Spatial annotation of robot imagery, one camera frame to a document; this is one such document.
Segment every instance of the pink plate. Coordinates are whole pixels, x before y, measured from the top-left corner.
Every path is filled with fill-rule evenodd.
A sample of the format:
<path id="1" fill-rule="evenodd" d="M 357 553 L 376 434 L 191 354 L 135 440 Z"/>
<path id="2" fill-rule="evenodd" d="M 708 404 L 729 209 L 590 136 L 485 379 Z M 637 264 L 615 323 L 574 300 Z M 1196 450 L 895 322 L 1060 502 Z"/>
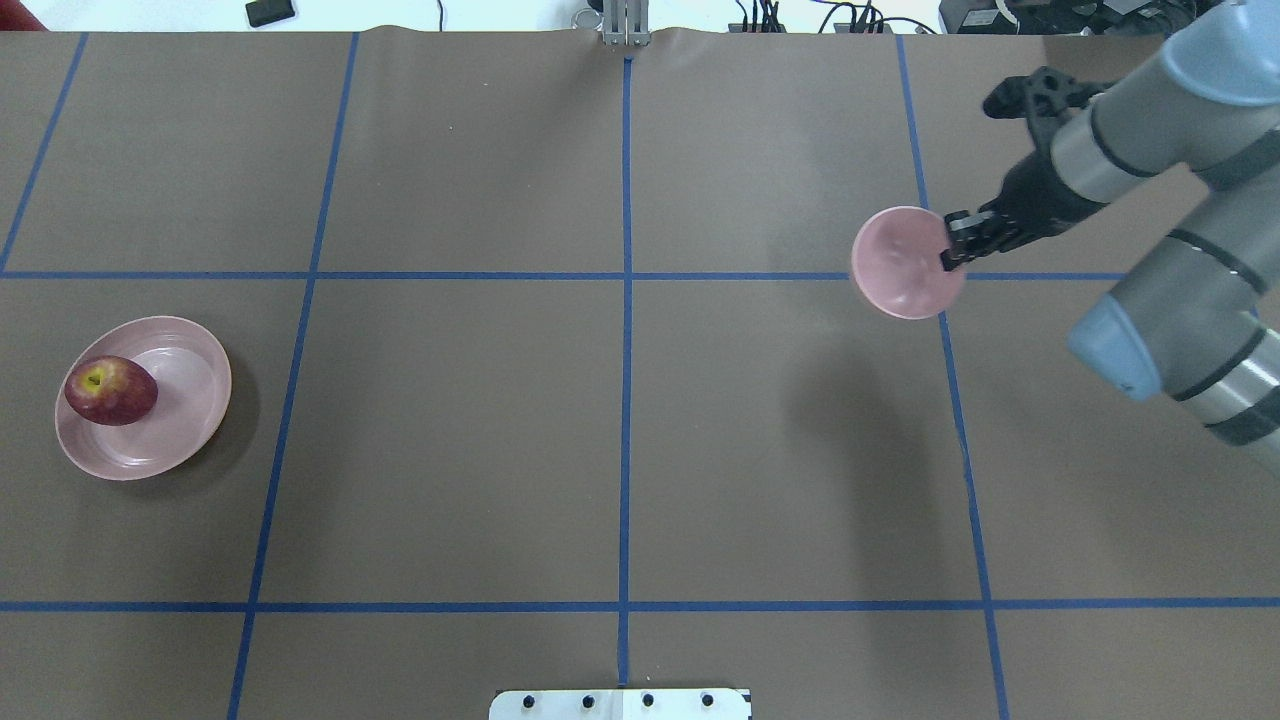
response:
<path id="1" fill-rule="evenodd" d="M 909 205 L 881 210 L 863 223 L 850 256 L 854 284 L 877 309 L 908 320 L 946 310 L 964 287 L 965 269 L 942 269 L 950 246 L 937 213 Z"/>
<path id="2" fill-rule="evenodd" d="M 155 377 L 160 396 L 151 413 L 129 425 L 108 427 L 72 410 L 63 397 L 67 375 L 96 355 L 128 357 Z M 186 461 L 221 424 L 232 395 L 232 366 L 218 338 L 169 315 L 124 323 L 104 334 L 67 375 L 54 402 L 58 443 L 81 470 L 108 480 L 150 478 Z"/>

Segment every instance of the black device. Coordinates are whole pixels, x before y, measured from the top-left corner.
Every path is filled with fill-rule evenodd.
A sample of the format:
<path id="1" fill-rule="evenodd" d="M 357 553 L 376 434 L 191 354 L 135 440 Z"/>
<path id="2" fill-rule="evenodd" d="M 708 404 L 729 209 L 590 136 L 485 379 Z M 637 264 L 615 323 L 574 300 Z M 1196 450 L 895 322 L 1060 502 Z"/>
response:
<path id="1" fill-rule="evenodd" d="M 950 272 L 992 252 L 1007 252 L 1042 237 L 1069 231 L 1105 205 L 1075 193 L 1053 169 L 1051 142 L 1059 128 L 1089 99 L 1114 83 L 1080 82 L 1053 68 L 1005 78 L 982 101 L 988 118 L 1027 120 L 1034 150 L 1023 158 L 1000 188 L 1000 195 L 978 209 L 951 213 L 943 220 L 951 247 L 941 255 Z"/>
<path id="2" fill-rule="evenodd" d="M 942 0 L 955 35 L 1172 35 L 1221 0 Z"/>
<path id="3" fill-rule="evenodd" d="M 297 13 L 293 12 L 291 0 L 253 0 L 244 5 L 244 14 L 248 15 L 250 27 L 262 27 L 292 18 Z"/>
<path id="4" fill-rule="evenodd" d="M 778 23 L 776 26 L 756 26 L 756 29 L 751 29 L 751 24 L 742 23 L 728 23 L 730 32 L 786 32 L 787 26 Z"/>

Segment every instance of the gray robot arm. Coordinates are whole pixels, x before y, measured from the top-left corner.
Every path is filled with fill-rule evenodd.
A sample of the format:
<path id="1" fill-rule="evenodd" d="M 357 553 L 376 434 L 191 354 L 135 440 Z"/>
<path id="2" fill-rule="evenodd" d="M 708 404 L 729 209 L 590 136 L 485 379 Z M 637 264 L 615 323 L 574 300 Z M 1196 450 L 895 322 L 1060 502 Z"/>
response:
<path id="1" fill-rule="evenodd" d="M 1215 8 L 1101 95 L 1046 69 L 1011 82 L 1037 150 L 977 214 L 947 215 L 943 266 L 1060 234 L 1187 163 L 1208 199 L 1068 343 L 1130 397 L 1162 389 L 1280 475 L 1280 334 L 1251 314 L 1280 279 L 1280 0 Z M 1000 90 L 984 109 L 1011 117 Z"/>

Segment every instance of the apple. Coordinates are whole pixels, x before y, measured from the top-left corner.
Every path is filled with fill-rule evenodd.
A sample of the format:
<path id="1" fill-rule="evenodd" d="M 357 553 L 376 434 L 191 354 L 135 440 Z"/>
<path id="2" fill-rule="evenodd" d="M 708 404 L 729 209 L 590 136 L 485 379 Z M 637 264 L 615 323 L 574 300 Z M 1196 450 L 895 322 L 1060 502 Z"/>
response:
<path id="1" fill-rule="evenodd" d="M 159 393 L 151 373 L 115 355 L 81 363 L 63 386 L 63 396 L 72 410 L 100 425 L 137 423 L 155 407 Z"/>

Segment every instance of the grid line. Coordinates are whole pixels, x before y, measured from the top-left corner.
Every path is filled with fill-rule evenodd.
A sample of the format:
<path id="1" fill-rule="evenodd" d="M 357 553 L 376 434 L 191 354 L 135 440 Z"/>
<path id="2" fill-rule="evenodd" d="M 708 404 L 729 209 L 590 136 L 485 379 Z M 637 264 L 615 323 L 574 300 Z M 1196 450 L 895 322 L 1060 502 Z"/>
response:
<path id="1" fill-rule="evenodd" d="M 27 214 L 27 202 L 36 190 L 36 178 L 40 168 L 45 164 L 45 154 L 49 152 L 49 143 L 54 140 L 54 131 L 58 128 L 58 119 L 63 117 L 63 108 L 67 105 L 67 96 L 72 92 L 72 82 L 76 81 L 76 70 L 79 69 L 81 58 L 84 56 L 84 46 L 88 44 L 88 33 L 82 32 L 76 44 L 76 53 L 67 67 L 67 77 L 63 78 L 63 87 L 58 91 L 58 101 L 54 102 L 54 111 L 49 115 L 49 124 L 45 126 L 45 135 L 40 138 L 36 149 L 36 159 L 31 163 L 31 173 L 27 176 L 27 184 L 22 187 L 22 196 L 18 199 L 18 208 L 14 210 L 13 222 L 9 224 L 9 234 L 5 236 L 4 247 L 0 249 L 0 272 L 9 264 L 9 254 L 13 252 L 13 243 L 18 240 L 18 229 L 22 227 L 22 218 Z"/>
<path id="2" fill-rule="evenodd" d="M 631 254 L 631 56 L 622 60 L 622 420 L 618 492 L 618 687 L 631 674 L 631 342 L 634 265 Z"/>
<path id="3" fill-rule="evenodd" d="M 311 269 L 307 287 L 302 295 L 302 310 L 298 313 L 298 332 L 293 342 L 293 361 L 289 366 L 289 380 L 284 391 L 284 407 L 280 410 L 280 430 L 275 441 L 275 457 L 271 461 L 271 477 L 266 487 L 266 502 L 262 509 L 262 525 L 257 537 L 257 552 L 253 559 L 253 575 L 250 580 L 248 607 L 244 610 L 244 626 L 241 630 L 239 652 L 236 657 L 236 674 L 232 679 L 230 700 L 227 705 L 227 719 L 236 720 L 239 714 L 239 700 L 244 689 L 244 673 L 248 667 L 250 646 L 253 642 L 253 621 L 259 593 L 262 588 L 262 571 L 266 565 L 266 548 L 271 537 L 271 520 L 275 514 L 275 497 L 280 486 L 280 471 L 284 466 L 284 450 L 289 439 L 289 420 L 293 415 L 293 400 L 297 396 L 298 373 L 302 366 L 302 350 L 307 340 L 307 323 L 311 318 L 311 301 L 315 297 L 316 272 L 320 266 L 320 251 L 324 247 L 324 231 L 329 218 L 329 200 L 333 196 L 333 179 L 338 172 L 338 155 L 342 149 L 342 131 L 347 118 L 347 101 L 351 99 L 351 78 L 356 67 L 356 51 L 360 49 L 360 33 L 351 33 L 351 46 L 347 51 L 347 72 L 342 81 L 342 95 L 338 100 L 338 118 L 334 122 L 333 142 L 329 149 L 329 168 L 325 172 L 324 192 L 320 197 L 320 214 L 316 218 L 316 234 L 311 245 Z"/>
<path id="4" fill-rule="evenodd" d="M 920 154 L 920 136 L 915 124 L 915 104 L 911 100 L 911 73 L 906 61 L 902 36 L 895 36 L 897 64 L 902 79 L 902 102 L 906 106 L 906 128 L 911 142 L 911 160 L 915 165 L 915 187 L 920 208 L 929 209 L 929 191 L 924 178 L 924 160 Z M 942 336 L 942 356 L 947 369 L 947 388 L 951 395 L 951 414 L 964 461 L 965 492 L 969 497 L 969 530 L 973 536 L 973 553 L 978 566 L 978 585 L 982 592 L 982 614 L 987 625 L 987 652 L 991 656 L 991 676 L 996 691 L 996 710 L 1000 720 L 1010 720 L 1009 696 L 1005 691 L 1005 667 L 1000 655 L 1000 633 L 996 628 L 996 610 L 991 602 L 991 577 L 987 571 L 987 551 L 982 538 L 982 516 L 978 511 L 978 489 L 973 480 L 973 461 L 969 455 L 969 437 L 964 424 L 964 406 L 960 402 L 960 379 L 956 375 L 955 352 L 951 347 L 951 327 L 946 311 L 938 314 L 938 332 Z"/>
<path id="5" fill-rule="evenodd" d="M 977 282 L 1101 282 L 1124 273 L 969 273 Z M 521 281 L 521 282 L 849 282 L 849 273 L 521 272 L 521 270 L 0 270 L 10 281 Z"/>
<path id="6" fill-rule="evenodd" d="M 695 600 L 631 601 L 628 614 L 671 612 L 979 612 L 1044 610 L 1280 610 L 1275 596 L 1204 597 L 1056 597 L 972 600 Z M 131 614 L 241 614 L 247 602 L 166 601 L 0 601 L 0 612 L 131 612 Z M 517 601 L 517 602 L 259 602 L 257 615 L 490 615 L 490 614 L 617 614 L 612 601 Z"/>

